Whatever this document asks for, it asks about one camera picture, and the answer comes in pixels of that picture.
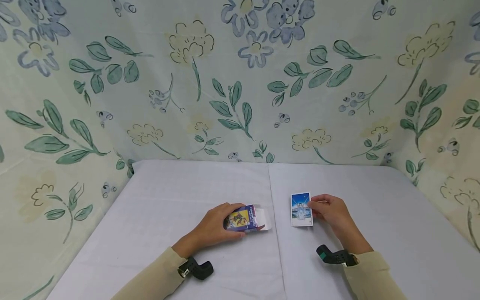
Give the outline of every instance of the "wrist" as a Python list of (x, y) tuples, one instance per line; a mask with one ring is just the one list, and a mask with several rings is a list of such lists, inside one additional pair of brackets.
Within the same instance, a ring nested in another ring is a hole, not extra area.
[(200, 246), (197, 238), (193, 234), (189, 233), (178, 240), (175, 245), (172, 246), (172, 249), (180, 257), (187, 259), (197, 253), (197, 251), (200, 249)]
[(350, 253), (363, 254), (373, 252), (373, 248), (360, 231), (352, 232), (339, 239), (342, 246)]

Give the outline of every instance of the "black wrist strap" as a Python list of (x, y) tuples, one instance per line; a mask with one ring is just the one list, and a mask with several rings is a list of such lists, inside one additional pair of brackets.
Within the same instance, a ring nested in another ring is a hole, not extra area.
[(182, 264), (177, 271), (183, 278), (187, 277), (188, 274), (192, 274), (193, 277), (204, 280), (213, 274), (213, 266), (210, 261), (198, 265), (197, 261), (190, 256), (187, 262)]
[(326, 245), (317, 248), (317, 254), (326, 264), (345, 264), (348, 267), (357, 265), (357, 259), (347, 250), (332, 253)]

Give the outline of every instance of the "floral fabric backdrop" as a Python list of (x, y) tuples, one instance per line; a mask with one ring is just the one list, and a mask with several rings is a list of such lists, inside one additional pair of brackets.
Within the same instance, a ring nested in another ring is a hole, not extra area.
[(0, 0), (0, 299), (147, 158), (391, 166), (480, 252), (477, 1), (129, 1)]

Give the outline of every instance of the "white tablecloth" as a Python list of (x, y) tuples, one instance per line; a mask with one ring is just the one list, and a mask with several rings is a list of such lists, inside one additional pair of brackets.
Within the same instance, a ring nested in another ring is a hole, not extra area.
[(191, 230), (213, 206), (261, 204), (272, 230), (197, 254), (215, 272), (190, 278), (171, 299), (351, 299), (320, 244), (333, 233), (290, 226), (295, 192), (342, 197), (410, 299), (480, 299), (478, 253), (398, 171), (384, 167), (147, 160), (78, 253), (48, 300), (106, 300)]

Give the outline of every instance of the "person's left hand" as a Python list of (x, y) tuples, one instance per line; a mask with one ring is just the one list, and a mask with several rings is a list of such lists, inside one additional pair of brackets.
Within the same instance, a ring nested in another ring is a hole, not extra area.
[(202, 248), (213, 246), (227, 240), (239, 240), (245, 236), (244, 232), (228, 231), (223, 228), (223, 221), (234, 210), (245, 206), (242, 203), (223, 203), (210, 209), (200, 223), (182, 237), (172, 249), (183, 258), (189, 258)]

